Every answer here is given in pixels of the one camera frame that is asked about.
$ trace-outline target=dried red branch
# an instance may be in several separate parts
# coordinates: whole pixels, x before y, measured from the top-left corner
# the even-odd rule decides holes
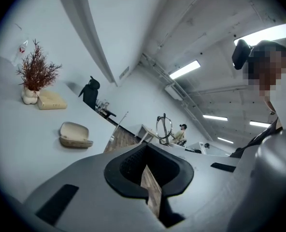
[[[32,91],[39,91],[40,89],[52,85],[58,76],[58,69],[62,65],[55,65],[53,63],[46,64],[46,57],[42,55],[42,47],[36,39],[34,52],[28,54],[23,58],[22,69],[18,68],[17,74],[22,75],[24,87]]]

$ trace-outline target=white vase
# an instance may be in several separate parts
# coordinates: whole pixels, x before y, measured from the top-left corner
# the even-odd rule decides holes
[[[31,91],[26,87],[23,88],[22,94],[21,94],[23,102],[27,105],[36,104],[38,101],[39,95],[40,95],[40,91]]]

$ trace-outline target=ceiling light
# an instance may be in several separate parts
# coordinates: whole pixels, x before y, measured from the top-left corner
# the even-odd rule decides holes
[[[228,119],[226,117],[217,117],[217,116],[210,116],[210,115],[203,115],[203,117],[228,121]]]
[[[265,127],[265,128],[267,128],[271,125],[271,124],[255,122],[255,121],[250,121],[249,124],[252,126],[260,126],[260,127]]]
[[[172,79],[178,78],[179,76],[184,75],[184,74],[186,74],[186,73],[188,73],[190,71],[193,71],[193,70],[195,70],[195,69],[197,69],[199,67],[200,67],[199,62],[198,61],[193,61],[192,63],[186,65],[185,67],[181,68],[180,70],[172,73],[170,75],[170,78],[172,78]]]
[[[264,29],[256,33],[241,37],[234,41],[237,45],[239,40],[245,40],[247,44],[254,46],[262,40],[274,41],[286,38],[286,24]]]
[[[233,142],[232,141],[229,141],[229,140],[227,140],[227,139],[223,139],[223,138],[220,138],[220,137],[217,137],[219,140],[222,140],[222,141],[225,141],[225,142],[228,142],[228,143],[230,143],[230,144],[232,144]]]

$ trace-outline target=air conditioner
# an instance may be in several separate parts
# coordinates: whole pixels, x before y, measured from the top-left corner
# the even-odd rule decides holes
[[[164,88],[164,90],[167,91],[168,94],[170,94],[173,97],[173,99],[179,100],[179,101],[183,100],[182,96],[176,91],[176,89],[172,85],[167,85]]]

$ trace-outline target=potted plant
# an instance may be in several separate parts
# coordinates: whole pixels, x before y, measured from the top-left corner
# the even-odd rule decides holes
[[[23,79],[20,85],[24,86],[22,99],[25,104],[37,103],[40,90],[55,82],[58,69],[61,68],[61,65],[46,64],[46,56],[43,55],[39,42],[34,40],[33,43],[34,52],[23,58],[23,66],[17,70],[17,74],[22,75]]]

